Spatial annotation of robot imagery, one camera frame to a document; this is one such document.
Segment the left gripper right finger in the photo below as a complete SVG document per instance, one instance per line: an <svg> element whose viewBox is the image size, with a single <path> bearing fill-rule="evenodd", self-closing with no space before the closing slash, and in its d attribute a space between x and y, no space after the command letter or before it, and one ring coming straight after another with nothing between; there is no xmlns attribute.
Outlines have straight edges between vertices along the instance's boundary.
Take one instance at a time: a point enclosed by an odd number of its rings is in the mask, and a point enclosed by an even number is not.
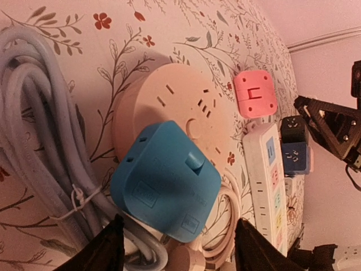
<svg viewBox="0 0 361 271"><path fill-rule="evenodd" d="M236 270L301 270L280 253L248 220L237 222L235 230Z"/></svg>

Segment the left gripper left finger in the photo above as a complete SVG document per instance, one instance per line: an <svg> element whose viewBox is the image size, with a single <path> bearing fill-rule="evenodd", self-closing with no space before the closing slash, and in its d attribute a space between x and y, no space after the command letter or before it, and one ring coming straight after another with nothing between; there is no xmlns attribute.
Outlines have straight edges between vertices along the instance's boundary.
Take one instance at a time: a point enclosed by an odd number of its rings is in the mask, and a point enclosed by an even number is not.
<svg viewBox="0 0 361 271"><path fill-rule="evenodd" d="M124 269L124 219L115 218L78 254L57 271L106 271Z"/></svg>

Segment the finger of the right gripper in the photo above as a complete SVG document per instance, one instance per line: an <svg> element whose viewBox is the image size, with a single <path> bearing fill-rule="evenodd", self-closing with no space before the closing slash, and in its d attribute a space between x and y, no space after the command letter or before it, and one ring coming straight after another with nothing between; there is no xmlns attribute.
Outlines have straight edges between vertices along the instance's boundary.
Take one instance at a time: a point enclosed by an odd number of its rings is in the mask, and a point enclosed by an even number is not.
<svg viewBox="0 0 361 271"><path fill-rule="evenodd" d="M360 110L304 96L294 107L317 144L347 165L360 166Z"/></svg>

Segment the dark green cube socket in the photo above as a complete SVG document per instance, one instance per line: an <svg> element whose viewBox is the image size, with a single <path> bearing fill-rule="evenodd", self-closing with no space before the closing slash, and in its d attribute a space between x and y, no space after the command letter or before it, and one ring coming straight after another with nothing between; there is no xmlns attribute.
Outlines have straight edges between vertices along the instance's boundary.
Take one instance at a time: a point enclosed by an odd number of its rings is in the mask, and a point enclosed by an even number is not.
<svg viewBox="0 0 361 271"><path fill-rule="evenodd" d="M281 121L281 140L283 143L308 142L309 133L302 116L288 116Z"/></svg>

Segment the blue cube socket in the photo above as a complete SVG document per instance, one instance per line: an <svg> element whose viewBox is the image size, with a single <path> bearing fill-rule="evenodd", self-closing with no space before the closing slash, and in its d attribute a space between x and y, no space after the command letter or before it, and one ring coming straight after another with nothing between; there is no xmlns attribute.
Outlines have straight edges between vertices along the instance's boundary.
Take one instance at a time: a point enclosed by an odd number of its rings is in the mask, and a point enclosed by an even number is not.
<svg viewBox="0 0 361 271"><path fill-rule="evenodd" d="M282 143L281 151L285 175L309 173L309 150L306 142Z"/></svg>

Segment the white power strip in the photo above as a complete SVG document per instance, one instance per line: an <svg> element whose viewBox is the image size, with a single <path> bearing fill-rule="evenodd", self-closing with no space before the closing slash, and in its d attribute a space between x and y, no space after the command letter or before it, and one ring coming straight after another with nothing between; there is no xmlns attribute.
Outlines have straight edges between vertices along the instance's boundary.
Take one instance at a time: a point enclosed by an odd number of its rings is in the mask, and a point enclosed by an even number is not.
<svg viewBox="0 0 361 271"><path fill-rule="evenodd" d="M287 197L278 126L265 123L243 138L256 229L281 254L288 253Z"/></svg>

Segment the pink case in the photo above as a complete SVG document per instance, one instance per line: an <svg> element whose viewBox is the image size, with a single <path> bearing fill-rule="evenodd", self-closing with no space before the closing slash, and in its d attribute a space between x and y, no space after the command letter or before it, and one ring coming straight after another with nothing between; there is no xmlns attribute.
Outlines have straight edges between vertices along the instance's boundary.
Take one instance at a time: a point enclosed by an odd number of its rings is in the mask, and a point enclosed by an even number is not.
<svg viewBox="0 0 361 271"><path fill-rule="evenodd" d="M274 115L278 109L272 76L265 70L242 71L234 77L237 105L245 119Z"/></svg>

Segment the blue case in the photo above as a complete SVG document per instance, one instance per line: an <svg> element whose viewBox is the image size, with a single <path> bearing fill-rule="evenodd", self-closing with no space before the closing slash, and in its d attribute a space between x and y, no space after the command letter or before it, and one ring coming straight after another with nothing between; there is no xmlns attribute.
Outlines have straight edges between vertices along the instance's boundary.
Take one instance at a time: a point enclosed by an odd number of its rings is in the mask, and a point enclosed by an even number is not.
<svg viewBox="0 0 361 271"><path fill-rule="evenodd" d="M111 198L121 210L179 242L202 232L221 176L174 121L147 126L115 170Z"/></svg>

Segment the pink cube socket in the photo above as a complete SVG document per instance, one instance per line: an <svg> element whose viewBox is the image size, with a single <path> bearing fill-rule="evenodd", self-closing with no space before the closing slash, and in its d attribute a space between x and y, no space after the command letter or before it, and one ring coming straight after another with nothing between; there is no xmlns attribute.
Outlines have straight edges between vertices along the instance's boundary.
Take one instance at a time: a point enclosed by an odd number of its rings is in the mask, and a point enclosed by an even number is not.
<svg viewBox="0 0 361 271"><path fill-rule="evenodd" d="M307 174L312 173L314 171L314 151L311 146L307 147L307 161L308 161L308 170Z"/></svg>

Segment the white charger with cable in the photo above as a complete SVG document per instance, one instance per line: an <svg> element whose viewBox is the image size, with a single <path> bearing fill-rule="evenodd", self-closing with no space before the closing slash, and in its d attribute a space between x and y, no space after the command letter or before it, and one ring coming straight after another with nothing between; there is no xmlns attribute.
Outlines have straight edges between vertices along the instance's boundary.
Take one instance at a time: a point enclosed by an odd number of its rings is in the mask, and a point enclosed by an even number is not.
<svg viewBox="0 0 361 271"><path fill-rule="evenodd" d="M301 231L304 203L304 177L304 175L296 175L285 178L288 247L291 247Z"/></svg>

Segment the pink round socket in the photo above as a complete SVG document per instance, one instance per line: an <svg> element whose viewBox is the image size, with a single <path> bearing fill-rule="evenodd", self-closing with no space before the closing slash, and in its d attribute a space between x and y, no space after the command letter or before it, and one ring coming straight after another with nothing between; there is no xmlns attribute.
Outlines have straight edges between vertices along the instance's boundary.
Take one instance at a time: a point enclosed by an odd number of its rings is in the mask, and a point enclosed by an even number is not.
<svg viewBox="0 0 361 271"><path fill-rule="evenodd" d="M123 159L146 126L173 120L220 174L240 181L240 154L230 137L232 105L197 69L163 65L121 94L112 121L115 153Z"/></svg>

